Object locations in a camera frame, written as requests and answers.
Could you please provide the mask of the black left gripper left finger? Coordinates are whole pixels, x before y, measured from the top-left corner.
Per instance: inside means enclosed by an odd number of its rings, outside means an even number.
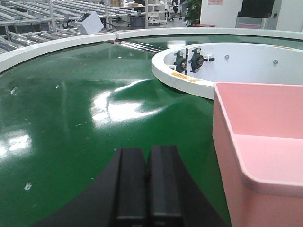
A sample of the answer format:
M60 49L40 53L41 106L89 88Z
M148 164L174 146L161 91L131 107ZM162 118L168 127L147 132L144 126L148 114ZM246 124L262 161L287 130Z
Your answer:
M117 148L99 176L35 227L143 227L147 211L140 148Z

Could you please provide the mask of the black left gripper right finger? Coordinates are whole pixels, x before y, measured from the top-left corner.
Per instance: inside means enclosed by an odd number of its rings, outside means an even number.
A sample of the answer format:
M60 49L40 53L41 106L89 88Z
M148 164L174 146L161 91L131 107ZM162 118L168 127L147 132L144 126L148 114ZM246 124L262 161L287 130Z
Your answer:
M177 146L153 146L147 168L151 226L227 226L190 175Z

